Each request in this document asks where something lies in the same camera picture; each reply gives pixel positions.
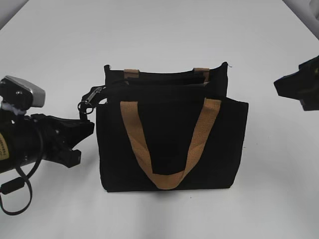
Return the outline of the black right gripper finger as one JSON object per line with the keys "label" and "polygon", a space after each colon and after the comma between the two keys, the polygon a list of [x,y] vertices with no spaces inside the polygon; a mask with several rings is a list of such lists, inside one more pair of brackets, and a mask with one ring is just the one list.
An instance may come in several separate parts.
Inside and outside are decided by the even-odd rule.
{"label": "black right gripper finger", "polygon": [[319,109],[319,58],[315,57],[298,66],[298,71],[274,82],[280,97],[298,100],[304,111]]}

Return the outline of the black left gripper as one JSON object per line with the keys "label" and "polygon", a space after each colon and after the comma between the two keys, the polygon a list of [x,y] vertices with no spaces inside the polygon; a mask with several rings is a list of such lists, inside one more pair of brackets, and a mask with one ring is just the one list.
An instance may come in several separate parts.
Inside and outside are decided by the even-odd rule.
{"label": "black left gripper", "polygon": [[95,124],[87,115],[92,106],[78,106],[79,119],[44,114],[9,116],[9,169],[42,160],[72,168],[81,162],[81,151],[72,148],[93,134]]}

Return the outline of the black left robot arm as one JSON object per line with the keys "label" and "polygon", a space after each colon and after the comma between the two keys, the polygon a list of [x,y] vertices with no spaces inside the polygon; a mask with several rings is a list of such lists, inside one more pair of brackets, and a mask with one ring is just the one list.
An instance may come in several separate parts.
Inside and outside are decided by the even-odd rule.
{"label": "black left robot arm", "polygon": [[75,146],[92,135],[94,123],[44,114],[16,115],[8,104],[0,107],[0,171],[37,164],[41,160],[68,168],[78,165],[81,151]]}

